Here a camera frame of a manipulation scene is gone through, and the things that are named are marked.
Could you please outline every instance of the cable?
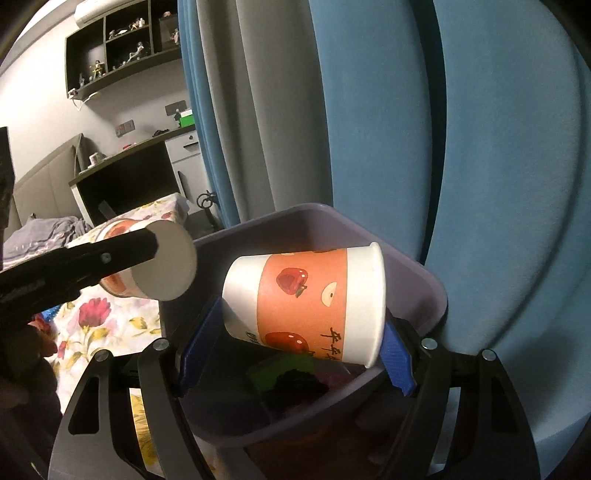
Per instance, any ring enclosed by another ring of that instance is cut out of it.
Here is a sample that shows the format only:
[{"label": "cable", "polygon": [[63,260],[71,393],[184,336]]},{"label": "cable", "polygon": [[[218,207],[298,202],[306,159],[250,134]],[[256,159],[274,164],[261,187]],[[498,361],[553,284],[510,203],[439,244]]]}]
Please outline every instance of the cable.
[{"label": "cable", "polygon": [[98,92],[91,93],[91,94],[88,96],[88,98],[86,98],[86,99],[82,100],[82,102],[80,103],[80,106],[76,105],[76,102],[74,101],[74,99],[73,99],[73,98],[71,98],[70,100],[72,100],[72,103],[73,103],[73,104],[74,104],[74,106],[76,107],[76,110],[80,111],[80,110],[82,110],[82,106],[83,106],[83,105],[84,105],[84,104],[85,104],[85,103],[86,103],[88,100],[90,100],[91,98],[93,98],[95,95],[98,95]]},{"label": "cable", "polygon": [[216,220],[216,218],[213,216],[210,210],[214,203],[216,205],[219,205],[216,193],[206,190],[205,193],[202,193],[197,197],[195,203],[197,203],[197,206],[201,208],[201,210],[205,210],[205,215],[207,216],[207,220],[209,220],[209,223],[213,227],[213,231],[219,232],[223,227],[219,225],[219,222]]}]

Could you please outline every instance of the hand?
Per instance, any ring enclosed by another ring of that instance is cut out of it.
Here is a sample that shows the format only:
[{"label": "hand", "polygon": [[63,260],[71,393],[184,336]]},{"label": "hand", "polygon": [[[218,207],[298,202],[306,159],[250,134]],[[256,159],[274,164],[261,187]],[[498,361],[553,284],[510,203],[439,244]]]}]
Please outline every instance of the hand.
[{"label": "hand", "polygon": [[44,332],[26,325],[4,339],[0,349],[13,378],[0,377],[0,408],[13,408],[29,402],[30,395],[55,392],[53,370],[43,357],[57,353],[57,346]]}]

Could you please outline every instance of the orange paper cup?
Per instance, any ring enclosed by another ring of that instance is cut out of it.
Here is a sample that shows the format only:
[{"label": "orange paper cup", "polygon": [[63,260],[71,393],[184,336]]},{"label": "orange paper cup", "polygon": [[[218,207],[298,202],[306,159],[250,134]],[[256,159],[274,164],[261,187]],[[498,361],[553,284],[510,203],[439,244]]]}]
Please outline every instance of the orange paper cup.
[{"label": "orange paper cup", "polygon": [[240,257],[222,292],[235,338],[371,367],[384,332],[386,279],[379,245]]},{"label": "orange paper cup", "polygon": [[180,225],[169,220],[121,219],[105,225],[96,241],[147,228],[158,242],[152,260],[103,278],[100,286],[117,297],[174,300],[191,285],[197,270],[193,240]]}]

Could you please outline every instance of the blue gripper pad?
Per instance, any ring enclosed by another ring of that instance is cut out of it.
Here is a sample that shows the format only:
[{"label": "blue gripper pad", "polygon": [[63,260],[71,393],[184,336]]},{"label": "blue gripper pad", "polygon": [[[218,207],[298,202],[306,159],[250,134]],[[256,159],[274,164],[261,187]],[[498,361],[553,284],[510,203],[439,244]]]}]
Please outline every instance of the blue gripper pad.
[{"label": "blue gripper pad", "polygon": [[53,319],[56,317],[57,312],[60,311],[62,304],[56,305],[55,307],[51,307],[50,309],[47,310],[43,310],[41,312],[41,315],[43,315],[43,318],[46,322],[52,322]]},{"label": "blue gripper pad", "polygon": [[413,393],[417,383],[413,377],[413,361],[392,323],[386,321],[379,357],[392,385],[400,388],[405,397]]},{"label": "blue gripper pad", "polygon": [[183,353],[178,384],[183,394],[199,382],[209,354],[223,329],[222,298],[205,313],[199,329]]}]

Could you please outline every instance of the air conditioner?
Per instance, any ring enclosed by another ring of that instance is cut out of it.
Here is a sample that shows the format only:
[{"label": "air conditioner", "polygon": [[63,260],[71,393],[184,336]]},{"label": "air conditioner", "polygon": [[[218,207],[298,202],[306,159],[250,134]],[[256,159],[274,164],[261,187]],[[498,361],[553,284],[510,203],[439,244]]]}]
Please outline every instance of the air conditioner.
[{"label": "air conditioner", "polygon": [[120,5],[128,4],[131,0],[85,0],[76,6],[74,20],[76,25],[84,27],[105,12],[117,8]]}]

